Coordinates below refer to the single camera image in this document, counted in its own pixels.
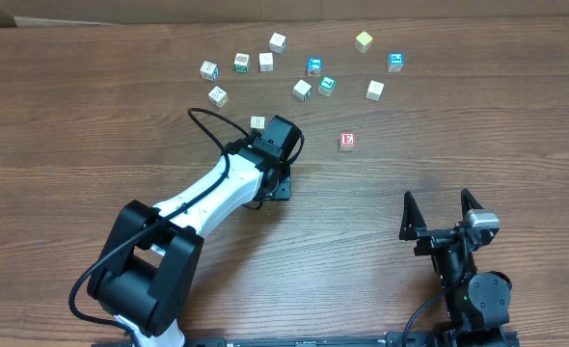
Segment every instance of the red cube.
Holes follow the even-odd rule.
[[[341,132],[340,133],[340,150],[353,150],[355,146],[355,133],[354,132]]]

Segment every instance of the wooden table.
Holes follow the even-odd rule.
[[[273,32],[288,47],[259,73]],[[399,73],[390,51],[404,52]],[[237,52],[251,73],[233,71]],[[305,76],[310,56],[338,84],[300,102],[293,85],[319,82]],[[450,227],[468,187],[501,217],[474,256],[514,282],[507,328],[524,346],[569,345],[569,17],[540,17],[0,30],[0,346],[122,336],[75,319],[68,292],[127,202],[165,200],[218,159],[186,116],[215,110],[203,60],[221,68],[223,115],[281,115],[306,145],[291,201],[239,209],[205,240],[179,318],[188,335],[402,330],[439,290],[430,259],[398,240],[402,196],[429,227]],[[365,98],[370,80],[385,83],[379,102]],[[353,152],[338,151],[345,130]],[[105,316],[85,289],[79,306]],[[414,330],[443,319],[433,307]]]

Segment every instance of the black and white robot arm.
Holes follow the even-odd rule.
[[[100,255],[100,260],[109,258],[92,272],[88,294],[134,332],[135,344],[183,346],[176,318],[190,291],[204,238],[245,203],[290,198],[289,165],[297,154],[289,155],[300,138],[303,144],[295,124],[275,116],[262,135],[228,144],[218,164],[182,193],[154,207],[134,200],[122,209]],[[204,195],[223,174],[226,178]],[[150,227],[153,231],[145,237],[116,250]],[[135,255],[135,247],[162,255],[160,265],[156,268]]]

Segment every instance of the yellow cube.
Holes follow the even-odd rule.
[[[355,48],[357,48],[362,53],[368,51],[371,45],[372,45],[372,36],[369,35],[367,32],[362,32],[360,35],[358,35],[355,38]]]

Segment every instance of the small block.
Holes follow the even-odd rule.
[[[388,59],[388,72],[399,72],[404,66],[404,56],[402,53],[390,53]]]
[[[229,96],[227,95],[227,92],[216,86],[211,90],[211,92],[209,92],[209,101],[218,108],[221,108],[227,101],[229,101]]]
[[[274,56],[272,53],[260,53],[258,55],[258,63],[262,72],[274,70]]]
[[[336,87],[336,80],[334,78],[324,76],[321,79],[321,83],[319,83],[319,93],[322,93],[325,96],[332,95],[334,88]]]
[[[235,71],[248,73],[248,64],[250,63],[250,56],[248,54],[237,53],[235,55],[235,62],[233,62],[233,68]]]
[[[355,133],[341,132],[339,143],[340,150],[353,150],[353,147],[355,147]]]
[[[272,39],[269,41],[269,50],[276,53],[283,53],[286,47],[286,37],[278,33],[272,35]]]
[[[372,45],[372,36],[367,32],[362,32],[355,38],[355,48],[364,53]]]
[[[379,101],[379,97],[381,97],[382,92],[383,83],[370,81],[370,85],[368,85],[368,91],[366,92],[366,97],[370,100]]]
[[[214,63],[204,61],[200,72],[201,77],[206,80],[215,81],[218,78],[218,66]]]
[[[302,101],[306,101],[311,96],[312,86],[304,80],[297,82],[293,87],[293,95]]]
[[[250,117],[250,128],[251,129],[257,129],[257,130],[264,130],[265,129],[265,117],[257,117],[257,116]]]
[[[321,58],[308,58],[308,76],[320,76],[322,67]]]

